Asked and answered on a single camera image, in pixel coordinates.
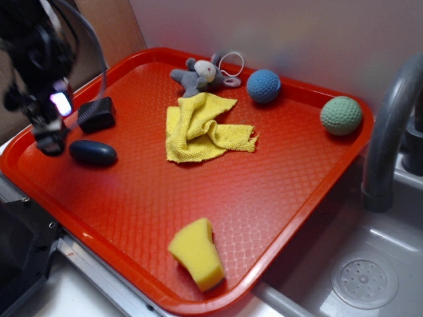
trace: sink drain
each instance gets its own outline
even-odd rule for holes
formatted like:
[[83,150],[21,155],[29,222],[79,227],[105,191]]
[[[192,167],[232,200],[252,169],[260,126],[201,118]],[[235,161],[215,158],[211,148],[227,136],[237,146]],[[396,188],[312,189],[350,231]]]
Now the sink drain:
[[398,289],[398,277],[391,264],[375,254],[353,253],[337,261],[332,269],[332,287],[350,306],[380,308]]

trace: yellow sponge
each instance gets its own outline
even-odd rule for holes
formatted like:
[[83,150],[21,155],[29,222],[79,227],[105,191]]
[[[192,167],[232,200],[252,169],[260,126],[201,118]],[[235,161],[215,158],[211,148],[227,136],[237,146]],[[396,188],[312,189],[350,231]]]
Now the yellow sponge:
[[208,291],[225,278],[225,271],[212,239],[212,224],[201,218],[180,229],[169,252],[185,267],[198,288]]

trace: yellow towel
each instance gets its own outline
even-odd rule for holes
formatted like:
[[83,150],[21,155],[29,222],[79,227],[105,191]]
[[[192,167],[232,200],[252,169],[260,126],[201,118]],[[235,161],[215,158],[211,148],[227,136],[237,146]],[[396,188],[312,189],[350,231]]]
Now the yellow towel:
[[255,151],[258,136],[250,138],[252,125],[217,124],[214,118],[230,110],[235,99],[201,92],[179,98],[179,107],[168,107],[166,121],[167,159],[201,162],[214,159],[228,150]]

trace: green ball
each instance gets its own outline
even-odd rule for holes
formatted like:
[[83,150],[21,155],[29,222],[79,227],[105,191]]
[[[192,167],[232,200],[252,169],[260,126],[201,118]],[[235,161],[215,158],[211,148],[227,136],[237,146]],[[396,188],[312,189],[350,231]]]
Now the green ball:
[[357,129],[362,118],[358,103],[344,96],[329,100],[320,113],[323,127],[333,135],[350,134]]

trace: gray stuffed animal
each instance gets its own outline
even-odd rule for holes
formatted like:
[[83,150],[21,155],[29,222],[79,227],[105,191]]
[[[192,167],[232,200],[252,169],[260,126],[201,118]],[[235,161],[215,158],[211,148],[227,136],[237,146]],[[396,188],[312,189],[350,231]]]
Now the gray stuffed animal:
[[185,89],[185,98],[195,96],[200,92],[216,89],[221,85],[225,87],[239,87],[241,80],[238,77],[230,77],[222,74],[217,63],[220,55],[214,54],[211,61],[196,61],[188,58],[186,61],[187,71],[174,69],[171,78]]

